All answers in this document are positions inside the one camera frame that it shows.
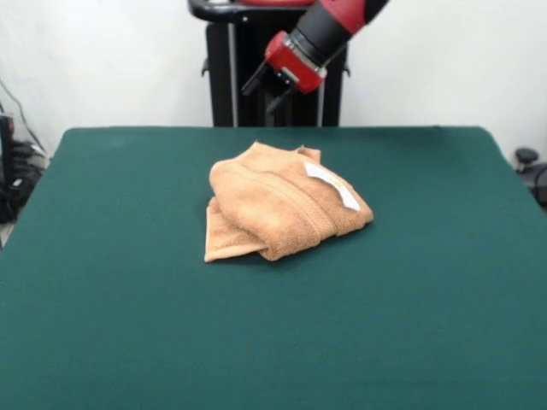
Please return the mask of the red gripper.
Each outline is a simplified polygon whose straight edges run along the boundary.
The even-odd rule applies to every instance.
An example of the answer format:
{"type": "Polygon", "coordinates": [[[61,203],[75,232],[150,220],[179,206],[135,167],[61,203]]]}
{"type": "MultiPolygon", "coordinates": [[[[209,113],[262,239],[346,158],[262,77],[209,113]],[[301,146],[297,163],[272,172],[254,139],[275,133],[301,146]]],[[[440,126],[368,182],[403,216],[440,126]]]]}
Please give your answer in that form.
{"type": "Polygon", "coordinates": [[[270,90],[268,112],[275,112],[296,89],[301,93],[315,91],[325,80],[327,70],[312,62],[299,48],[293,37],[285,32],[278,32],[268,43],[263,61],[241,88],[243,95],[251,95],[262,83],[262,79],[271,67],[276,73],[285,75],[292,86],[276,86],[270,90]]]}

